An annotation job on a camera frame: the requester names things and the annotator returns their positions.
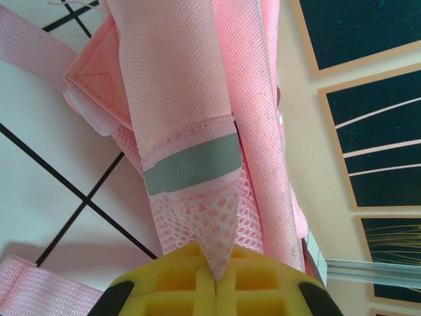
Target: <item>beige frame border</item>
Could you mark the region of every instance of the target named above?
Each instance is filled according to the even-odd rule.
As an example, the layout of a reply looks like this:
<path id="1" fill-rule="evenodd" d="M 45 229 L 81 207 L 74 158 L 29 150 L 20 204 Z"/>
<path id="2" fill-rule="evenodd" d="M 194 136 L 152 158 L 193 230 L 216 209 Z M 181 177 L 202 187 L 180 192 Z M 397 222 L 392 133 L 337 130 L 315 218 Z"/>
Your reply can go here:
<path id="1" fill-rule="evenodd" d="M 307 31 L 307 26 L 305 23 L 303 11 L 301 10 L 301 4 L 299 0 L 292 1 L 293 11 L 295 14 L 295 18 L 298 23 L 299 32 L 303 39 L 304 48 L 307 52 L 307 58 L 310 63 L 310 69 L 315 78 L 326 76 L 328 74 L 333 74 L 335 72 L 339 72 L 342 70 L 347 70 L 350 68 L 354 68 L 356 66 L 364 65 L 366 63 L 372 63 L 378 61 L 380 59 L 385 59 L 388 57 L 392 57 L 398 54 L 407 53 L 409 51 L 413 51 L 415 49 L 421 48 L 421 40 L 415 41 L 413 43 L 405 44 L 399 47 L 388 49 L 387 51 L 381 51 L 379 53 L 361 57 L 359 59 L 355 59 L 354 61 L 348 61 L 346 63 L 342 63 L 336 66 L 331 66 L 326 69 L 320 70 L 317 65 L 316 55 L 314 54 L 314 50 L 311 44 L 310 35 Z"/>
<path id="2" fill-rule="evenodd" d="M 370 248 L 368 247 L 368 242 L 366 239 L 366 234 L 364 232 L 364 228 L 362 227 L 361 219 L 421 219 L 421 215 L 355 215 L 355 220 L 357 222 L 357 229 L 359 232 L 359 238 L 363 244 L 364 253 L 366 255 L 367 260 L 373 262 L 373 258 L 370 253 Z M 370 295 L 370 300 L 376 303 L 385 303 L 389 305 L 400 305 L 404 307 L 411 307 L 417 308 L 421 310 L 421 303 L 414 303 L 414 302 L 406 302 L 401 300 L 392 300 L 390 298 L 378 298 L 374 295 L 374 285 L 368 284 L 368 292 Z M 395 314 L 388 312 L 388 315 L 395 316 Z"/>
<path id="3" fill-rule="evenodd" d="M 332 140 L 333 140 L 333 143 L 334 143 L 334 149 L 335 149 L 335 152 L 336 152 L 336 155 L 337 155 L 337 160 L 339 161 L 339 167 L 341 169 L 341 173 L 343 175 L 343 178 L 345 179 L 345 186 L 346 186 L 346 190 L 348 191 L 348 196 L 349 196 L 349 199 L 350 199 L 350 202 L 351 202 L 351 206 L 355 211 L 373 210 L 373 209 L 386 209 L 386 210 L 421 209 L 421 205 L 416 205 L 416 206 L 410 206 L 410 205 L 402 205 L 402 206 L 364 206 L 364 207 L 359 207 L 357 205 L 357 201 L 355 199 L 354 191 L 353 191 L 353 188 L 352 188 L 352 185 L 351 185 L 351 179 L 348 176 L 347 166 L 346 166 L 345 160 L 343 158 L 341 145 L 339 143 L 339 138 L 337 137 L 334 119 L 333 119 L 332 114 L 330 112 L 327 94 L 331 93 L 331 92 L 336 92 L 336 91 L 339 91 L 339 90 L 344 90 L 344 89 L 347 89 L 347 88 L 352 88 L 352 87 L 355 87 L 355 86 L 361 86 L 363 84 L 368 84 L 370 82 L 375 82 L 375 81 L 378 81 L 378 80 L 399 76 L 401 74 L 408 74 L 410 72 L 414 72 L 414 71 L 417 71 L 417 70 L 421 70 L 421 63 L 413 64 L 413 65 L 406 66 L 406 67 L 403 67 L 403 68 L 390 70 L 390 71 L 387 71 L 387 72 L 382 72 L 382 73 L 379 73 L 379 74 L 375 74 L 373 76 L 359 78 L 359 79 L 356 79 L 356 80 L 344 82 L 342 84 L 336 84 L 334 86 L 330 86 L 330 87 L 327 87 L 327 88 L 321 88 L 321 89 L 317 90 L 320 101 L 322 103 L 323 112 L 324 112 L 324 115 L 325 115 L 327 123 L 328 123 L 328 128 L 329 128 L 330 134 L 332 136 Z"/>
<path id="4" fill-rule="evenodd" d="M 401 313 L 394 313 L 392 311 L 381 311 L 379 309 L 372 309 L 371 310 L 371 316 L 376 316 L 376 314 L 382 314 L 382 315 L 387 315 L 387 316 L 411 316 L 408 314 L 401 314 Z"/>

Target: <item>pink webbing strap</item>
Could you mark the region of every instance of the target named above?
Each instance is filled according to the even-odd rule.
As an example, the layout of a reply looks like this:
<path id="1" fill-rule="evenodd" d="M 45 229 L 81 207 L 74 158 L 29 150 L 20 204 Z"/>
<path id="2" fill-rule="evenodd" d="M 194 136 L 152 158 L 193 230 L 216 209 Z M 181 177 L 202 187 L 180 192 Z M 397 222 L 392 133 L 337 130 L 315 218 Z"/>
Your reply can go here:
<path id="1" fill-rule="evenodd" d="M 86 316 L 102 292 L 19 257 L 0 263 L 0 315 Z"/>
<path id="2" fill-rule="evenodd" d="M 0 5 L 0 58 L 64 90 L 63 74 L 77 54 L 42 29 Z"/>

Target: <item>pink strap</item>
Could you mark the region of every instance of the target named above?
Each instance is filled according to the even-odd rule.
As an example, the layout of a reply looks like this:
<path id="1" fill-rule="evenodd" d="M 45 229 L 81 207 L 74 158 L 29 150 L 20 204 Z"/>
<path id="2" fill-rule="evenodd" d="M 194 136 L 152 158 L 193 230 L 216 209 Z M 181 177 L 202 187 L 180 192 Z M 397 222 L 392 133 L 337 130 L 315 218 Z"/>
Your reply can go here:
<path id="1" fill-rule="evenodd" d="M 19 257 L 0 264 L 0 315 L 85 316 L 102 292 Z"/>
<path id="2" fill-rule="evenodd" d="M 264 253 L 304 271 L 276 108 L 279 0 L 212 3 L 232 113 L 259 208 Z"/>
<path id="3" fill-rule="evenodd" d="M 63 74 L 77 54 L 42 29 L 0 5 L 0 57 L 64 90 Z"/>

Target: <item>white line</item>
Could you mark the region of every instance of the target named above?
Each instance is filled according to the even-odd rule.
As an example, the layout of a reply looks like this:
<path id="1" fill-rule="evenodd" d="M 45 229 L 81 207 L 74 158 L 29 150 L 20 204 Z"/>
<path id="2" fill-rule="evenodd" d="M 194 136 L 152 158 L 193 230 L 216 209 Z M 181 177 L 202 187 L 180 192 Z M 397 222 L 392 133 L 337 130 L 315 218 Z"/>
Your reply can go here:
<path id="1" fill-rule="evenodd" d="M 359 176 L 360 174 L 368 174 L 368 173 L 375 173 L 375 172 L 381 172 L 381 171 L 415 168 L 415 167 L 421 167 L 421 163 L 419 163 L 417 165 L 396 166 L 396 167 L 389 167 L 389 168 L 381 168 L 381 169 L 354 172 L 354 173 L 350 173 L 349 176 Z"/>
<path id="2" fill-rule="evenodd" d="M 421 144 L 421 140 L 410 140 L 409 142 L 401 142 L 401 143 L 396 143 L 396 144 L 389 144 L 389 145 L 383 145 L 383 146 L 379 146 L 379 147 L 372 147 L 372 148 L 367 148 L 367 149 L 362 149 L 362 150 L 356 150 L 356 151 L 352 151 L 350 153 L 344 153 L 343 158 L 350 158 L 350 157 L 354 157 L 354 156 L 365 155 L 366 153 L 375 153 L 377 151 L 399 148 L 399 147 L 405 147 L 405 146 L 411 146 L 411 145 L 417 145 L 417 144 Z"/>
<path id="3" fill-rule="evenodd" d="M 417 102 L 417 101 L 420 101 L 420 100 L 421 100 L 421 97 L 417 97 L 416 99 L 413 99 L 413 100 L 408 100 L 408 101 L 405 101 L 405 102 L 402 102 L 402 103 L 391 105 L 390 107 L 385 107 L 384 109 L 380 109 L 380 110 L 377 110 L 377 111 L 374 111 L 374 112 L 371 112 L 371 113 L 368 113 L 368 114 L 364 114 L 364 115 L 361 115 L 360 117 L 353 118 L 352 120 L 348 120 L 347 122 L 338 124 L 338 125 L 335 126 L 335 128 L 338 129 L 338 128 L 350 125 L 352 123 L 358 122 L 359 120 L 364 120 L 368 117 L 372 117 L 373 115 L 379 114 L 381 112 L 386 112 L 388 110 L 392 110 L 392 109 L 395 109 L 397 107 L 401 107 L 402 105 Z"/>

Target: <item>gray reflective tape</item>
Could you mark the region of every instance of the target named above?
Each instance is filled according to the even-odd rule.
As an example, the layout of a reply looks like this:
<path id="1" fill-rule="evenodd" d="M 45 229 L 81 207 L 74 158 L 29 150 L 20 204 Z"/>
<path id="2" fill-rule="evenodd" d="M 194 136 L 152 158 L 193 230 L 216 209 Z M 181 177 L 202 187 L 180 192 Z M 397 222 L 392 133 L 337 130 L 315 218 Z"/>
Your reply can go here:
<path id="1" fill-rule="evenodd" d="M 237 133 L 179 151 L 143 173 L 149 195 L 216 179 L 241 167 Z"/>

